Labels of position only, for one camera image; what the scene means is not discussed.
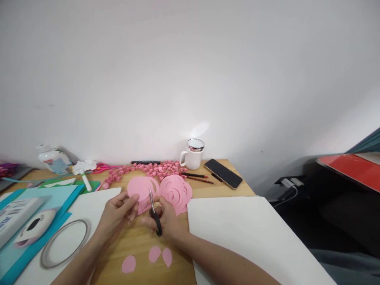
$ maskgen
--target hand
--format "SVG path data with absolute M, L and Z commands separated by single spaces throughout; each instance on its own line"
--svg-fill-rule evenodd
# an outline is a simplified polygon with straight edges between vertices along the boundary
M 130 224 L 136 217 L 139 197 L 139 194 L 135 194 L 129 198 L 124 191 L 108 200 L 93 236 L 107 245 L 112 244 L 125 224 Z
M 188 233 L 188 231 L 180 224 L 172 204 L 162 196 L 154 197 L 153 202 L 159 202 L 161 204 L 161 207 L 154 208 L 154 210 L 160 217 L 162 236 L 164 238 L 171 242 L 175 242 L 177 239 Z M 142 218 L 141 223 L 147 228 L 157 230 L 156 221 L 150 216 Z

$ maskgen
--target pink scissors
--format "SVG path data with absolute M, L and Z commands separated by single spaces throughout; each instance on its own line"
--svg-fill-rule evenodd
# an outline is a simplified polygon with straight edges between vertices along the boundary
M 114 169 L 114 168 L 121 168 L 123 165 L 108 165 L 105 163 L 97 163 L 96 168 L 92 171 L 92 173 L 97 174 L 101 173 L 106 170 Z

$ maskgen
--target white glue stick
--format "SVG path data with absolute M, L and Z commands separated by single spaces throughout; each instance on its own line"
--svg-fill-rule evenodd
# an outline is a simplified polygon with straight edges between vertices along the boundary
M 90 182 L 88 182 L 87 176 L 84 173 L 83 169 L 79 169 L 79 172 L 82 175 L 82 179 L 83 179 L 84 184 L 86 185 L 87 191 L 91 192 L 92 191 L 92 187 L 90 185 Z

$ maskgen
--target white mug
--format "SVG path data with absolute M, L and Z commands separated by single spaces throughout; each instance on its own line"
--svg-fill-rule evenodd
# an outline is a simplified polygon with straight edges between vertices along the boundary
M 200 139 L 189 139 L 187 142 L 186 150 L 181 152 L 179 158 L 179 164 L 185 166 L 188 169 L 195 170 L 199 168 L 202 162 L 202 154 L 205 143 Z

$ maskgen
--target green paper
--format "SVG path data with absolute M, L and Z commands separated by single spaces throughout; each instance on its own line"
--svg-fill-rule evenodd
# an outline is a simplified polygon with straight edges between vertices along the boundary
M 39 186 L 39 188 L 45 188 L 44 186 L 45 185 L 48 185 L 48 184 L 53 184 L 53 183 L 57 183 L 57 182 L 61 182 L 61 181 L 63 181 L 63 180 L 59 180 L 59 179 L 57 179 L 57 180 L 48 180 L 48 181 L 45 181 L 44 183 L 42 183 L 40 186 Z M 99 187 L 99 185 L 100 185 L 100 182 L 99 181 L 89 181 L 90 182 L 90 185 L 91 185 L 91 187 L 92 187 L 92 192 L 94 192 L 95 191 L 95 189 L 96 188 L 98 188 Z M 84 182 L 83 181 L 75 181 L 74 182 L 74 184 L 73 185 L 84 185 Z M 50 187 L 50 188 L 55 188 L 55 187 L 62 187 L 61 185 L 54 185 L 53 187 Z M 82 190 L 82 192 L 80 193 L 81 195 L 82 194 L 87 194 L 87 193 L 90 193 L 90 192 L 88 192 L 87 191 L 87 188 L 86 187 L 84 187 L 83 188 L 83 190 Z

